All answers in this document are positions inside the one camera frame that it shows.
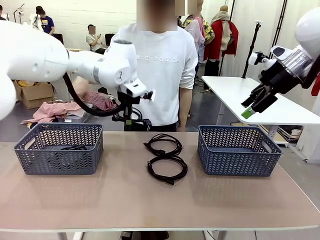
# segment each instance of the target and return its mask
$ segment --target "white shirt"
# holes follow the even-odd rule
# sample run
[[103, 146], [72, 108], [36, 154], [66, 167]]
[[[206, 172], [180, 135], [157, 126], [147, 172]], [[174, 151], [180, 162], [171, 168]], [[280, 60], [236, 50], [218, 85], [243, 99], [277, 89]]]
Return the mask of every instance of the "white shirt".
[[138, 31], [132, 23], [120, 28], [112, 38], [134, 44], [137, 75], [149, 91], [155, 90], [154, 102], [141, 100], [135, 108], [153, 126], [171, 125], [178, 121], [179, 88], [193, 89], [198, 54], [194, 38], [177, 26], [177, 31], [157, 34]]
[[[90, 45], [96, 40], [96, 38], [96, 35], [89, 34], [88, 36], [86, 36], [85, 40]], [[93, 52], [97, 51], [98, 49], [106, 49], [102, 46], [100, 39], [97, 41], [96, 45], [91, 46], [91, 50]]]

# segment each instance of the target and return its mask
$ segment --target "person wearing black cap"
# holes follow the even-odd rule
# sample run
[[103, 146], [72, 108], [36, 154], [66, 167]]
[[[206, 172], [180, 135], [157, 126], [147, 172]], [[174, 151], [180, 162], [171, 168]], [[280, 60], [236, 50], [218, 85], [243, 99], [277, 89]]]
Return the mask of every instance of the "person wearing black cap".
[[3, 8], [2, 8], [2, 6], [0, 5], [0, 20], [5, 20], [5, 21], [6, 21], [6, 19], [5, 19], [5, 18], [1, 17], [2, 10], [3, 10]]
[[52, 35], [55, 32], [55, 24], [52, 18], [46, 15], [46, 12], [42, 6], [37, 6], [35, 11], [36, 14], [40, 15], [43, 31], [49, 35]]

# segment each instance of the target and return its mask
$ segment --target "gray basket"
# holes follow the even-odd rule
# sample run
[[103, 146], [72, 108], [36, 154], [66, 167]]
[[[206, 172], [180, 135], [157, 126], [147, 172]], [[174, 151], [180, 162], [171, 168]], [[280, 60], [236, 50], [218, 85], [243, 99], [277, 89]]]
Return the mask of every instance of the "gray basket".
[[[86, 150], [61, 150], [75, 145]], [[91, 175], [103, 152], [103, 126], [38, 123], [14, 151], [28, 175]]]
[[259, 127], [199, 126], [198, 153], [208, 175], [269, 177], [282, 150]]

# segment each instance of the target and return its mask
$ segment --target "black cap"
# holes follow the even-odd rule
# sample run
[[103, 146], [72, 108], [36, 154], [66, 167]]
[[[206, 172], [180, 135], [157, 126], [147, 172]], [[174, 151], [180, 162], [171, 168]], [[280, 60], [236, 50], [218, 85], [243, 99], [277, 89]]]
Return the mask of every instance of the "black cap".
[[46, 12], [45, 10], [42, 8], [42, 6], [37, 6], [35, 8], [35, 13], [36, 14], [39, 14], [39, 15], [46, 15]]

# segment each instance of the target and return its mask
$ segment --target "cardboard box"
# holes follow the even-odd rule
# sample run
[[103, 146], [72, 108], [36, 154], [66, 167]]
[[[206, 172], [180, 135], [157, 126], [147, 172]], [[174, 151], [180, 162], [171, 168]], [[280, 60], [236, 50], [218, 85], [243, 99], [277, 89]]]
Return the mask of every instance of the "cardboard box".
[[16, 97], [23, 102], [27, 109], [39, 108], [44, 102], [49, 102], [54, 99], [54, 90], [50, 83], [42, 83], [35, 86], [19, 86], [15, 81], [13, 82]]

